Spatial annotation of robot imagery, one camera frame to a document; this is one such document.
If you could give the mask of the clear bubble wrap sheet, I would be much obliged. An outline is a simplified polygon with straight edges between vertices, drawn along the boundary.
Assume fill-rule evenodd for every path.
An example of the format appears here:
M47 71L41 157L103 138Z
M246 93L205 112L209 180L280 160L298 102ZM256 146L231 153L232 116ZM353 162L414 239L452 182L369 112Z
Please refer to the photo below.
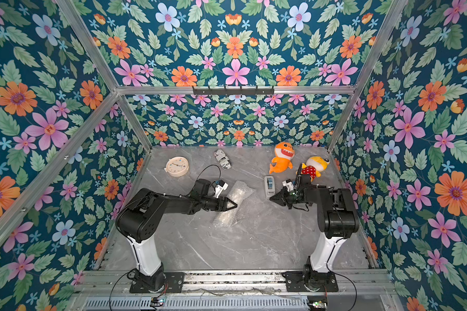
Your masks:
M237 214L243 202L252 194L254 189L244 181L236 181L226 196L226 211L219 212L213 225L216 228L232 227L237 221Z

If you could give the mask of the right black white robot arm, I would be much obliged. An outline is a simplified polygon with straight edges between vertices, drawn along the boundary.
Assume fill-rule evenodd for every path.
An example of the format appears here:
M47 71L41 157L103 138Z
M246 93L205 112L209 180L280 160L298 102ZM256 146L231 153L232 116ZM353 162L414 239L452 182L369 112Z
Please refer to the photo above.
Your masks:
M304 204L317 212L319 238L313 253L301 272L285 272L288 292L338 292L333 263L343 244L359 229L358 214L349 189L323 185L305 185L294 191L287 189L270 197L282 207L294 209Z

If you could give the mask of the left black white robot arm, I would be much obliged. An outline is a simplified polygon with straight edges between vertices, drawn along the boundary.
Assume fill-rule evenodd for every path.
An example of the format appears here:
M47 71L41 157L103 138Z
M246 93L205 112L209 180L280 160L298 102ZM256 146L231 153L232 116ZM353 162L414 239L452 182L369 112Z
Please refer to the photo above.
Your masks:
M158 256L154 234L165 214L194 215L199 211L227 212L237 208L233 200L210 194L212 182L198 179L187 195L168 195L140 189L116 218L116 228L127 239L136 259L128 274L130 293L164 292L171 284Z

